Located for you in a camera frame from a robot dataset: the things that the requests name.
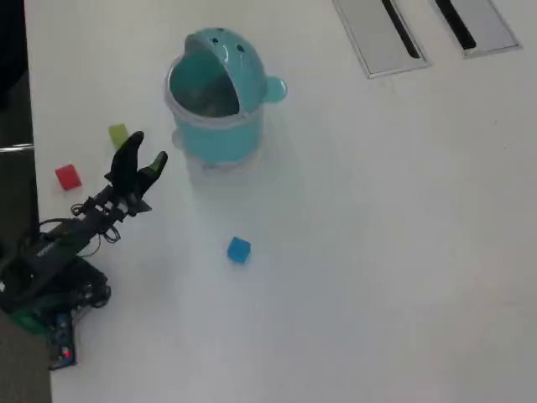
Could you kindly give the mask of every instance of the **black cable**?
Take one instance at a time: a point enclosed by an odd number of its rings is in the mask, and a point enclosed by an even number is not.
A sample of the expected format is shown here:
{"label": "black cable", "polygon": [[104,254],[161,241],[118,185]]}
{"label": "black cable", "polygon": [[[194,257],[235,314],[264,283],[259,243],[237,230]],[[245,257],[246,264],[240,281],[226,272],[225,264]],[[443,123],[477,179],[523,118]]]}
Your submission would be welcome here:
{"label": "black cable", "polygon": [[91,252],[90,254],[79,254],[80,258],[89,258],[90,256],[93,256],[94,254],[96,254],[99,251],[99,249],[101,248],[101,234],[97,235],[97,239],[99,240],[99,244],[97,245],[95,250],[93,252]]}

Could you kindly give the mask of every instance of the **dark floor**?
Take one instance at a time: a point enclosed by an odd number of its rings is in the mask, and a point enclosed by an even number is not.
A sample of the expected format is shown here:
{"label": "dark floor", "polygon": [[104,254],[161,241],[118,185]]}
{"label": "dark floor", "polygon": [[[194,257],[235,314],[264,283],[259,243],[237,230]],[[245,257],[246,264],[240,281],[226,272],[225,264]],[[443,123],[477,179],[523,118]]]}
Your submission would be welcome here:
{"label": "dark floor", "polygon": [[[0,149],[32,143],[28,76],[0,100]],[[10,255],[36,219],[33,151],[0,153],[0,242]],[[0,403],[50,403],[44,340],[0,313]]]}

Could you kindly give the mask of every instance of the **cable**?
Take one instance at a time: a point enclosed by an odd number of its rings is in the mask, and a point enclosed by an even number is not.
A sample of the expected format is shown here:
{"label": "cable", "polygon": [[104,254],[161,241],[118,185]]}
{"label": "cable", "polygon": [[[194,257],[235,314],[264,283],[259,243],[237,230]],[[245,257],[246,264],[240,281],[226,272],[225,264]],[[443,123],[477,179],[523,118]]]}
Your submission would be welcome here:
{"label": "cable", "polygon": [[[83,207],[84,207],[83,204],[76,203],[76,204],[71,206],[70,211],[74,216],[79,216],[81,214],[81,210],[82,210]],[[37,230],[36,231],[37,235],[34,235],[34,236],[32,236],[32,234],[30,233],[32,228],[26,230],[23,233],[23,235],[21,235],[21,237],[19,238],[19,240],[17,242],[19,253],[22,253],[31,244],[31,241],[33,239],[37,238],[38,236],[43,236],[49,241],[60,240],[61,242],[64,242],[65,238],[67,238],[67,237],[69,237],[71,235],[75,235],[77,233],[83,233],[84,230],[71,231],[71,232],[68,232],[68,233],[58,233],[58,234],[53,234],[53,235],[50,234],[50,233],[42,233],[41,232],[41,227],[43,227],[46,224],[64,223],[64,222],[69,222],[69,221],[73,221],[73,220],[76,220],[76,218],[51,218],[51,219],[48,219],[48,220],[41,221],[37,225],[37,228],[34,228],[34,229]],[[97,245],[96,249],[93,252],[91,252],[90,254],[81,255],[80,257],[88,258],[88,257],[93,256],[94,254],[96,254],[99,251],[99,249],[101,248],[101,244],[102,244],[101,237],[103,237],[105,239],[105,241],[107,241],[110,244],[114,244],[114,243],[116,243],[117,241],[119,241],[121,239],[121,234],[119,233],[117,228],[114,225],[111,225],[111,224],[107,225],[105,222],[103,223],[102,228],[97,229],[96,235],[98,237],[98,245]]]}
{"label": "cable", "polygon": [[97,239],[99,240],[99,244],[97,245],[97,247],[95,248],[93,252],[91,252],[90,254],[79,254],[78,256],[80,258],[89,258],[90,256],[93,256],[94,254],[96,254],[101,248],[101,234],[97,235]]}

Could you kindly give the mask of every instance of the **white table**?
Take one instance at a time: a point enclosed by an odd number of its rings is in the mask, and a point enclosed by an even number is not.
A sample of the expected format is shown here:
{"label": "white table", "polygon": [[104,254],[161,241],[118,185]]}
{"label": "white table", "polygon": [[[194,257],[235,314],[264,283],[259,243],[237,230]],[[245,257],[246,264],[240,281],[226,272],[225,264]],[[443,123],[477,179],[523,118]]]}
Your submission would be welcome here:
{"label": "white table", "polygon": [[[146,132],[142,162],[170,154],[154,211],[90,258],[112,299],[54,402],[534,402],[537,5],[496,3],[523,50],[463,60],[405,0],[433,66],[369,81],[330,0],[26,0],[41,216],[105,185],[109,124]],[[173,147],[162,93],[205,26],[289,83],[223,175]]]}

